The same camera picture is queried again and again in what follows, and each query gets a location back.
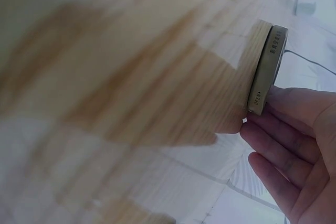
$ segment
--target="brass ring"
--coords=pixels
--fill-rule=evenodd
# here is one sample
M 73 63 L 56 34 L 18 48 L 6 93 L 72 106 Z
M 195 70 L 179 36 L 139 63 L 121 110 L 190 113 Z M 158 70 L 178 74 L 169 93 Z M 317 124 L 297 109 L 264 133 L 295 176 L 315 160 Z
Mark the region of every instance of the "brass ring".
M 287 37 L 288 29 L 282 26 L 273 26 L 268 34 L 247 103 L 248 110 L 254 114 L 262 114 L 268 91 L 280 68 Z

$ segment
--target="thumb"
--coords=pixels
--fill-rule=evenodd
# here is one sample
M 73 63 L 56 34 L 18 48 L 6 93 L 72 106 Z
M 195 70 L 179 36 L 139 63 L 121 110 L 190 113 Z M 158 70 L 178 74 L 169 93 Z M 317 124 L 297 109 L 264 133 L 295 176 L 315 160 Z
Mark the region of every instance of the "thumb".
M 313 128 L 327 169 L 330 174 L 335 173 L 332 166 L 336 167 L 336 93 L 272 87 L 268 103 Z

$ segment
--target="light wood grain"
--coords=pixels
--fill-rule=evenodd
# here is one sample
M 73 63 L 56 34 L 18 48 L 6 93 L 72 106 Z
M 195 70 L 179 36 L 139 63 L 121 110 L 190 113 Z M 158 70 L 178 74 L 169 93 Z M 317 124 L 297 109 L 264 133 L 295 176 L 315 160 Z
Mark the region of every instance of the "light wood grain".
M 277 1 L 0 0 L 4 223 L 202 221 Z

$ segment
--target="hand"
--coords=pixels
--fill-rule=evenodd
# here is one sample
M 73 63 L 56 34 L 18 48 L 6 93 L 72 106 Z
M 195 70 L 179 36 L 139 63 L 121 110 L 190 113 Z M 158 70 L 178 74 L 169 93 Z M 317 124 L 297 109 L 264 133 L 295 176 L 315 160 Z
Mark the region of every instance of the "hand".
M 248 114 L 248 160 L 291 224 L 336 223 L 336 93 L 273 87 Z

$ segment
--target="wood surface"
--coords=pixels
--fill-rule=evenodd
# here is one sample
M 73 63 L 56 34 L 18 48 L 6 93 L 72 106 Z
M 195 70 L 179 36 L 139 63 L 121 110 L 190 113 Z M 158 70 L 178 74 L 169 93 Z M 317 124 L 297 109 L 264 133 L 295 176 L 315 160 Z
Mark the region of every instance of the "wood surface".
M 0 0 L 2 223 L 200 223 L 244 151 L 215 133 L 246 115 L 261 19 L 297 22 L 281 0 Z

